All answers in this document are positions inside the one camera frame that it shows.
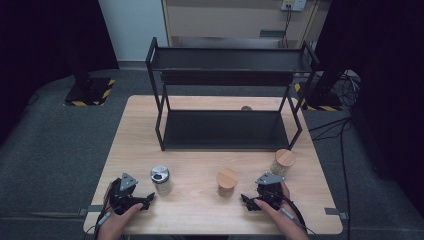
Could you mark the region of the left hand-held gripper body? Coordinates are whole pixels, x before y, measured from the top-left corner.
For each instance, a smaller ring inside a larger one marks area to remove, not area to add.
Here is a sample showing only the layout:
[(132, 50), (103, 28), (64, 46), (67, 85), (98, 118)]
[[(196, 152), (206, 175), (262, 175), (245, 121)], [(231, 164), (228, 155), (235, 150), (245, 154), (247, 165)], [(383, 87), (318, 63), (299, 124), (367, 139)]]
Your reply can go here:
[(146, 202), (144, 198), (134, 197), (138, 181), (127, 173), (117, 178), (111, 184), (109, 190), (109, 203), (116, 214), (123, 214), (133, 205)]

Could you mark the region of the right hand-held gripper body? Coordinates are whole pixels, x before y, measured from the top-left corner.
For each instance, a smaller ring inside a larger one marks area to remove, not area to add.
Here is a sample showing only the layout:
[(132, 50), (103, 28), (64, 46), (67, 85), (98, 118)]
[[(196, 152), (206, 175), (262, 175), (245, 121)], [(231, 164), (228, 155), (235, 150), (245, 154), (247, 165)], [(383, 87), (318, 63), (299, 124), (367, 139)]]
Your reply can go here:
[(279, 210), (281, 202), (283, 201), (281, 183), (284, 181), (285, 178), (283, 176), (265, 172), (255, 181), (259, 199), (266, 202), (273, 209)]

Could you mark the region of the glass jar with metal lid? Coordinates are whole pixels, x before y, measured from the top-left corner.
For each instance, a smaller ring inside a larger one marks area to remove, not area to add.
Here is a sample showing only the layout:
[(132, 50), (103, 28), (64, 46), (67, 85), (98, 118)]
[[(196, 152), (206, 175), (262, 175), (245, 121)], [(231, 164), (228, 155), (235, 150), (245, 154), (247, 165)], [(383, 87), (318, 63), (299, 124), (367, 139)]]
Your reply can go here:
[(170, 171), (167, 166), (154, 166), (150, 171), (150, 178), (156, 188), (156, 192), (160, 196), (166, 196), (171, 193), (172, 183), (170, 180)]

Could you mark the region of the wooden-lid jar of reddish spice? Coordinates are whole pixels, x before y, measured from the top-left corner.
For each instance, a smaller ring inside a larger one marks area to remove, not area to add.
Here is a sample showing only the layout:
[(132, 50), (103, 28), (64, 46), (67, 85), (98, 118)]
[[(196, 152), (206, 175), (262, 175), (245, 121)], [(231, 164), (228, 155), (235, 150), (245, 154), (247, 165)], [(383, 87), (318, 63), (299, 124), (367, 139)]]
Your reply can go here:
[(238, 174), (235, 171), (229, 168), (221, 169), (216, 175), (218, 194), (221, 197), (231, 196), (238, 181)]

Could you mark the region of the wooden-lid jar of pale grains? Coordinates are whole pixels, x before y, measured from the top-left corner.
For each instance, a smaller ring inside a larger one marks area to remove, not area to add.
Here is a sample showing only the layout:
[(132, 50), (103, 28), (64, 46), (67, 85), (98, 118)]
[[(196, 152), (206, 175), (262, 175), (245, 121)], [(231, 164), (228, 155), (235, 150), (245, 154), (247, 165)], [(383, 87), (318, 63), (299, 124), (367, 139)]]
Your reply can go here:
[(286, 176), (295, 162), (295, 155), (290, 150), (280, 149), (275, 153), (270, 170), (275, 175)]

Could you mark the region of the black two-tier metal rack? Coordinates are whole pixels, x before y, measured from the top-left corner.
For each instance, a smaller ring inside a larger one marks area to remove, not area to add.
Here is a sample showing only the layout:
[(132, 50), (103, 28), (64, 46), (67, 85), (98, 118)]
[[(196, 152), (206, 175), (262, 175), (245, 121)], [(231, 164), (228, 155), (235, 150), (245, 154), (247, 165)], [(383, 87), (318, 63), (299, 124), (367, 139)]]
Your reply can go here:
[[(302, 132), (300, 103), (290, 97), (294, 76), (315, 75), (319, 59), (304, 43), (299, 49), (160, 47), (151, 41), (146, 67), (158, 116), (160, 148), (279, 150), (292, 149)], [(170, 105), (167, 87), (262, 86), (285, 89), (276, 110), (188, 110)], [(282, 111), (292, 112), (296, 132), (287, 136)]]

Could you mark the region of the person's left hand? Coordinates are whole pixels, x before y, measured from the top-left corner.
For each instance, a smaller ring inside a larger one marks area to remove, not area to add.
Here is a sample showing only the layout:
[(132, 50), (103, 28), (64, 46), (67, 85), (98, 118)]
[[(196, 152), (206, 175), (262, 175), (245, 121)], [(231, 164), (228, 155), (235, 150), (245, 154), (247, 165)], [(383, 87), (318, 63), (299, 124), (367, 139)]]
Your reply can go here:
[(142, 203), (135, 204), (122, 215), (110, 211), (108, 218), (100, 225), (97, 240), (119, 240), (126, 225), (140, 212), (142, 207)]

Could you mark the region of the person's right hand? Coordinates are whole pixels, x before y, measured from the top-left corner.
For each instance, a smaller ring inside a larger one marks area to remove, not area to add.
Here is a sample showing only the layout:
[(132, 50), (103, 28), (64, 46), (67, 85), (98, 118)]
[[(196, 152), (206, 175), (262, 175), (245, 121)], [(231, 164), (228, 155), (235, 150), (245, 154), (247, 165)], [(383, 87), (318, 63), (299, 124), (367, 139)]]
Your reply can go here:
[[(286, 196), (290, 200), (290, 191), (288, 187), (286, 186), (285, 182), (281, 183), (281, 187), (283, 190), (283, 195)], [(290, 219), (284, 212), (281, 210), (275, 210), (270, 205), (268, 205), (266, 202), (262, 200), (255, 200), (254, 201), (265, 213), (269, 215), (269, 217), (272, 219), (272, 221), (275, 223), (279, 231), (284, 236), (284, 233), (288, 231), (299, 231), (302, 230), (305, 232), (305, 230), (297, 225), (292, 219)], [(292, 207), (288, 204), (287, 201), (282, 201), (280, 208), (284, 208), (293, 215), (293, 218), (298, 218)]]

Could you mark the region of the black stand with striped base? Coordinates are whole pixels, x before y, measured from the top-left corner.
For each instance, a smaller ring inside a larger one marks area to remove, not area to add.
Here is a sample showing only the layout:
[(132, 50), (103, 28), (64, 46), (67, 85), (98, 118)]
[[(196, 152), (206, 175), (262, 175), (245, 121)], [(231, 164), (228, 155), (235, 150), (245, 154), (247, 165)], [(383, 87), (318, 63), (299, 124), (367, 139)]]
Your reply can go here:
[(295, 84), (295, 91), (298, 96), (296, 107), (313, 111), (341, 111), (341, 100), (332, 90), (332, 87), (325, 86), (321, 79), (315, 79), (319, 63), (311, 60), (310, 66), (312, 73), (307, 80)]
[(115, 81), (109, 77), (91, 77), (73, 51), (67, 54), (66, 62), (72, 71), (75, 83), (65, 97), (64, 104), (66, 106), (103, 105)]

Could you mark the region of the black curtain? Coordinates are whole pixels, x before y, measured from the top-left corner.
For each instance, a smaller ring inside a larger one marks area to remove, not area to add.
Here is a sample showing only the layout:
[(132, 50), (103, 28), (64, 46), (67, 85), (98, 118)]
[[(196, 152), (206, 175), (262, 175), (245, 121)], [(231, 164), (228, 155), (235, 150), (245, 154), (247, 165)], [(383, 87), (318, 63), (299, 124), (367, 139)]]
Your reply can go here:
[(0, 144), (43, 85), (117, 67), (99, 0), (0, 0)]
[(316, 52), (321, 92), (359, 75), (351, 113), (368, 156), (424, 215), (424, 0), (331, 0)]

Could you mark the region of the beige wooden cabinet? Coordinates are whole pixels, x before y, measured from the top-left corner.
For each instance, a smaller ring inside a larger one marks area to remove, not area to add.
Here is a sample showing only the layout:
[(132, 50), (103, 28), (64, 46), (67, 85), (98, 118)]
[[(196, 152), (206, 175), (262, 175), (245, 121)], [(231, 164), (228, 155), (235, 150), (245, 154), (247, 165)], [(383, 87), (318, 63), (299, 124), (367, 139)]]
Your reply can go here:
[(298, 48), (315, 44), (332, 0), (307, 0), (282, 11), (283, 0), (162, 0), (171, 46)]

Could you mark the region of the grey table edge bracket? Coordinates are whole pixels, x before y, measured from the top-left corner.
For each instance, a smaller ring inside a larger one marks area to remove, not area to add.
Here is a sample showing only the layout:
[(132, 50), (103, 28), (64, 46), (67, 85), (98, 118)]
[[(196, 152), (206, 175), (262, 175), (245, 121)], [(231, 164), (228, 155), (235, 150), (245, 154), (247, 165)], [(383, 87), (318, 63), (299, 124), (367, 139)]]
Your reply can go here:
[(348, 212), (341, 212), (337, 208), (324, 208), (326, 215), (338, 216), (341, 220), (349, 220)]
[(103, 205), (89, 205), (86, 208), (80, 208), (78, 211), (79, 216), (86, 216), (89, 212), (101, 212)]

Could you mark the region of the white wall socket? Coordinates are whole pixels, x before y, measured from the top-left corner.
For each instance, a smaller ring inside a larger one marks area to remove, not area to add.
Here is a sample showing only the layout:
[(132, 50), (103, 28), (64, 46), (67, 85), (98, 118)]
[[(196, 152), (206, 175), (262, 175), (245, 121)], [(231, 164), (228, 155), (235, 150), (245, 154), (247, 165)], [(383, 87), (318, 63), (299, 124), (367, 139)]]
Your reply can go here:
[(280, 9), (282, 11), (303, 11), (307, 0), (283, 0)]

